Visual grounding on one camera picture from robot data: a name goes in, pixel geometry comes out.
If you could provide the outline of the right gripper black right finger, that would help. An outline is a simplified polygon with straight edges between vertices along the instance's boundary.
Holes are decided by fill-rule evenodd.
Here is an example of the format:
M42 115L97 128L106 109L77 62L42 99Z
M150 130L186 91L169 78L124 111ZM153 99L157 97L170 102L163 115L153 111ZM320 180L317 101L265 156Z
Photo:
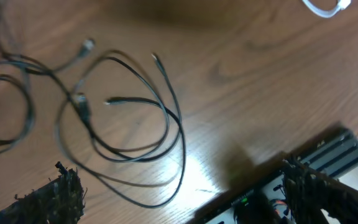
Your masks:
M339 223L358 223L358 190L294 158L283 160L281 172L285 203L296 223L327 223L324 210Z

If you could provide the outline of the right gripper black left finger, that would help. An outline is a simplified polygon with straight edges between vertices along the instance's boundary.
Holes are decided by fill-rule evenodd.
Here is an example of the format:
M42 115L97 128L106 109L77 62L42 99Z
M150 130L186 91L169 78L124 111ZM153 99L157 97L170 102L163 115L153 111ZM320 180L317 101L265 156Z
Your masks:
M84 215L86 191L78 171L61 162L55 167L60 175L43 187L19 198L0 211L0 224L77 224Z

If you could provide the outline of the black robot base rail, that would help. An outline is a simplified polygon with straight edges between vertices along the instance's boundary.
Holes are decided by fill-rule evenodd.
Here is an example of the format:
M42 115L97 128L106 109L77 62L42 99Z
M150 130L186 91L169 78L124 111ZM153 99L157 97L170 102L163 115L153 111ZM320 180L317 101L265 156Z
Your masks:
M339 180L357 166L358 139L339 126L194 223L358 223L358 191Z

